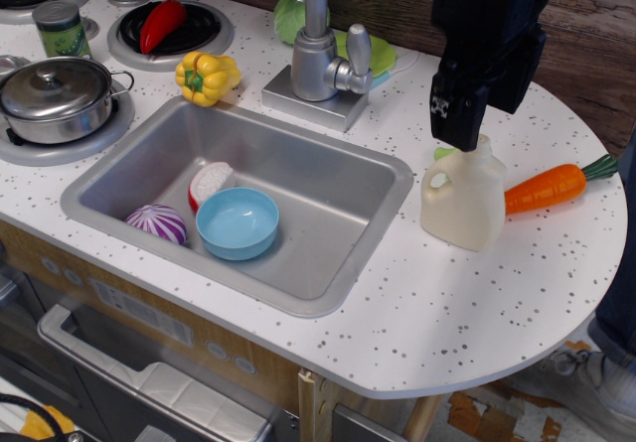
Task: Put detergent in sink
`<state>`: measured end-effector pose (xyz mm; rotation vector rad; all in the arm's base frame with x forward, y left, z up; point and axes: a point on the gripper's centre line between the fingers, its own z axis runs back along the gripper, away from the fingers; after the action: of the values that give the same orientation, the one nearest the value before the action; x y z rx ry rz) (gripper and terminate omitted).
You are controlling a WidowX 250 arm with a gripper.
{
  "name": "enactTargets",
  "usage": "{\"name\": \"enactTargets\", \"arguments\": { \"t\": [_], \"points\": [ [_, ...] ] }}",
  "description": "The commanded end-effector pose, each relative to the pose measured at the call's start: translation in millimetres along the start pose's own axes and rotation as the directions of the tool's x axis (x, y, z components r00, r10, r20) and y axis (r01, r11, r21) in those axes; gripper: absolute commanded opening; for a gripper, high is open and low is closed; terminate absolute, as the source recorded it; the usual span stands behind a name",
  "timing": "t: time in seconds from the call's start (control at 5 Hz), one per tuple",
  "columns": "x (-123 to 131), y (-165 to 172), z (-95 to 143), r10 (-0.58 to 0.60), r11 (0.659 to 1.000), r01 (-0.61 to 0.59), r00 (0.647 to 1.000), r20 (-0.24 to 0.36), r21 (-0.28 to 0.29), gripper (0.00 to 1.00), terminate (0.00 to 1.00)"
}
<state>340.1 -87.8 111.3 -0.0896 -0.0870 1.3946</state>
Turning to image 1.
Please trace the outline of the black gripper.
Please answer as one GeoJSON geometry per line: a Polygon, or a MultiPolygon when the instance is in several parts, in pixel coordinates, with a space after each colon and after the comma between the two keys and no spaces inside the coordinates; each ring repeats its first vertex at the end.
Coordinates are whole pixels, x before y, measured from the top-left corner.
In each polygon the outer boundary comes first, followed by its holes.
{"type": "Polygon", "coordinates": [[[446,44],[429,97],[432,136],[474,151],[488,102],[514,114],[547,40],[538,25],[547,0],[433,0],[431,23],[446,44]],[[490,92],[485,79],[502,66],[490,92]]]}

